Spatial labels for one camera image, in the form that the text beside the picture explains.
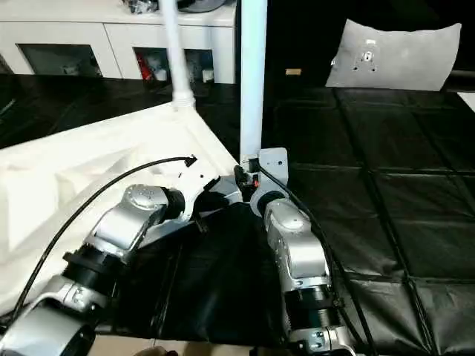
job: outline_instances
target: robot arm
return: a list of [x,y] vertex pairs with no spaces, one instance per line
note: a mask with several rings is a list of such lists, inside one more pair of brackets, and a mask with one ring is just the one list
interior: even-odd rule
[[346,350],[356,356],[339,301],[331,293],[325,253],[308,217],[287,198],[266,205],[264,223],[284,300],[284,328],[296,355]]
[[186,224],[194,201],[217,178],[203,162],[195,161],[180,175],[180,190],[129,186],[82,246],[64,256],[66,269],[50,279],[7,330],[0,341],[0,355],[87,355],[117,278],[147,230],[159,224]]
[[[261,150],[259,166],[286,184],[286,150]],[[283,325],[295,355],[346,351],[356,356],[346,326],[341,325],[341,301],[332,293],[332,276],[320,240],[309,217],[281,187],[258,169],[252,177],[236,167],[236,183],[251,209],[263,217],[267,242],[274,252],[283,301]]]

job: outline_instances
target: white fabric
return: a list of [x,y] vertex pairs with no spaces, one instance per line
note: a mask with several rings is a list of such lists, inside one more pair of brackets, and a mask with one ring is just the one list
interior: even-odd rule
[[[12,309],[35,264],[67,218],[113,177],[152,160],[195,155],[231,176],[236,161],[192,108],[170,104],[0,151],[0,314]],[[118,182],[71,225],[47,259],[29,300],[65,267],[100,216],[130,184],[173,186],[182,162]]]
[[438,91],[455,63],[461,28],[381,31],[347,20],[327,87]]

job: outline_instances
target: black tablecloth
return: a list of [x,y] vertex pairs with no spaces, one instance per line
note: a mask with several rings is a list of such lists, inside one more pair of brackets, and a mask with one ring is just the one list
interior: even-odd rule
[[[197,90],[198,111],[237,156],[237,90]],[[16,100],[0,116],[0,145],[169,94],[135,81],[0,76],[0,108]],[[474,115],[453,93],[322,88],[294,90],[266,118],[263,144],[288,149],[289,186],[321,221],[382,355],[475,354]],[[190,226],[140,251],[101,330],[281,345],[261,221],[236,204],[206,223],[207,234]]]

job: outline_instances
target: shelf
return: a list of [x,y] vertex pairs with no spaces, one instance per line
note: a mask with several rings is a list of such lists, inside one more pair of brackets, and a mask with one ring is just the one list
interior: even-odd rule
[[[234,27],[236,3],[209,13],[180,13],[182,26]],[[2,0],[0,22],[102,22],[164,24],[160,12],[131,14],[122,0]]]

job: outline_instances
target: white pole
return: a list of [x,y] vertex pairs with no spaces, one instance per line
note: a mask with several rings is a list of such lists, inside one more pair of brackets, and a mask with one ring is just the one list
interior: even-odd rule
[[240,162],[261,149],[267,0],[241,3]]
[[176,108],[194,106],[193,92],[186,72],[185,52],[180,42],[177,0],[160,0],[160,10],[165,19],[168,42],[166,51],[173,84],[173,104]]

